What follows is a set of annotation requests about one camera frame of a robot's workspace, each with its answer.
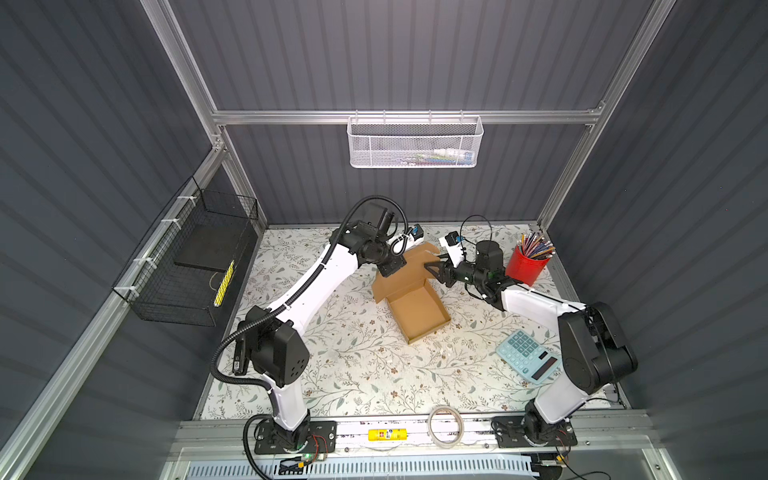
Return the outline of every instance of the calculator display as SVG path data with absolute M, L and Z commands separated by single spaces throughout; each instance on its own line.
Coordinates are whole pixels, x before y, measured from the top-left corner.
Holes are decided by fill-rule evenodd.
M 557 362 L 557 361 L 558 361 L 558 359 L 556 359 L 555 357 L 553 357 L 553 356 L 549 357 L 549 360 L 544 362 L 544 365 L 542 365 L 540 369 L 536 370 L 536 373 L 534 373 L 531 378 L 533 378 L 533 380 L 540 379 L 541 376 L 544 375 L 544 372 L 549 370 L 549 367 L 553 366 L 554 363 Z

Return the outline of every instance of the aluminum rail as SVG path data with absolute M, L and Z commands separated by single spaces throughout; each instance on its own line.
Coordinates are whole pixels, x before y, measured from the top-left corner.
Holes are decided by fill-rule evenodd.
M 589 110 L 467 110 L 467 111 L 311 111 L 272 110 L 238 111 L 216 110 L 213 119 L 217 125 L 265 125 L 265 124 L 346 124 L 350 117 L 382 118 L 386 121 L 450 121 L 456 122 L 462 115 L 481 117 L 483 124 L 576 124 L 593 125 L 601 117 L 601 109 Z
M 397 455 L 442 455 L 445 453 L 492 452 L 498 449 L 491 431 L 491 417 L 522 416 L 516 413 L 463 414 L 465 433 L 462 444 L 445 450 L 434 445 L 426 433 L 428 415 L 375 415 L 367 417 L 329 417 L 334 420 L 336 451 L 332 456 L 391 455 L 386 449 L 370 448 L 369 429 L 406 429 L 408 441 L 397 448 Z M 433 422 L 435 432 L 455 432 L 449 420 Z M 650 449 L 659 446 L 659 437 L 644 410 L 580 410 L 571 420 L 579 445 L 574 450 Z M 170 447 L 169 462 L 196 460 L 242 460 L 243 424 L 240 420 L 203 420 L 182 422 Z M 503 449 L 511 453 L 553 452 L 552 447 L 525 446 Z
M 174 66 L 176 75 L 179 77 L 182 86 L 184 86 L 184 91 L 187 92 L 190 103 L 197 113 L 211 144 L 216 145 L 222 141 L 230 152 L 223 159 L 222 166 L 230 178 L 230 182 L 232 182 L 235 193 L 258 200 L 259 197 L 256 195 L 250 180 L 248 180 L 243 162 L 237 156 L 232 140 L 227 132 L 217 125 L 211 117 L 211 113 L 216 110 L 214 98 L 208 90 L 203 74 L 200 73 L 200 68 L 197 66 L 194 55 L 192 55 L 190 46 L 187 43 L 187 39 L 181 31 L 181 26 L 176 19 L 174 10 L 170 6 L 170 0 L 141 0 L 141 5 L 144 7 L 144 12 L 147 14 L 152 28 L 165 49 L 166 55 L 168 55 L 171 64 Z M 261 236 L 269 221 L 261 208 L 261 202 L 257 202 L 257 208 L 259 209 L 258 233 Z

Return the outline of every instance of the black mounting plate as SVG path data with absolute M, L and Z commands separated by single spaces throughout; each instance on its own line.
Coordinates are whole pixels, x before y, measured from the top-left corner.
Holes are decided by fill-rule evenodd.
M 323 437 L 326 441 L 319 440 L 317 446 L 312 439 L 312 435 Z M 298 452 L 286 452 L 277 445 L 275 433 L 275 424 L 272 419 L 263 420 L 256 427 L 253 433 L 256 437 L 256 444 L 253 447 L 253 453 L 256 455 L 275 455 L 283 453 L 314 453 L 317 447 L 318 453 L 331 453 L 336 450 L 336 422 L 311 422 L 310 436 L 306 444 Z
M 559 440 L 554 439 L 550 442 L 547 442 L 545 445 L 532 445 L 523 434 L 522 421 L 523 415 L 507 415 L 503 417 L 493 417 L 491 419 L 491 424 L 498 422 L 506 427 L 506 429 L 496 430 L 494 432 L 494 437 L 496 437 L 496 442 L 498 443 L 498 447 L 500 449 L 519 449 L 521 447 L 527 448 L 531 446 L 572 447 L 578 444 L 576 433 L 569 424 L 568 427 L 566 427 L 564 430 L 566 435 L 559 435 L 559 438 L 562 439 L 562 443 L 560 443 Z

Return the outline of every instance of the red pencil cup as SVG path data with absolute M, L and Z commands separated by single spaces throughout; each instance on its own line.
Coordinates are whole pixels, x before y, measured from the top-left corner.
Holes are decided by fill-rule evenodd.
M 529 286 L 533 286 L 541 271 L 547 266 L 548 258 L 544 260 L 532 260 L 523 255 L 520 250 L 520 246 L 515 247 L 515 252 L 512 254 L 512 258 L 509 259 L 509 265 L 507 265 L 507 276 L 520 280 L 523 283 L 527 283 Z

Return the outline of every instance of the open cardboard box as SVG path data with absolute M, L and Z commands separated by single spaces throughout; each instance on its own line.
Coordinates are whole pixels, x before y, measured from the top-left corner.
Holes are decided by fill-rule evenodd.
M 373 280 L 373 299 L 378 303 L 386 298 L 409 345 L 451 322 L 429 284 L 432 275 L 424 268 L 425 263 L 440 260 L 436 253 L 440 253 L 438 247 L 422 243 L 405 253 L 406 265 L 397 273 L 387 278 L 377 273 Z

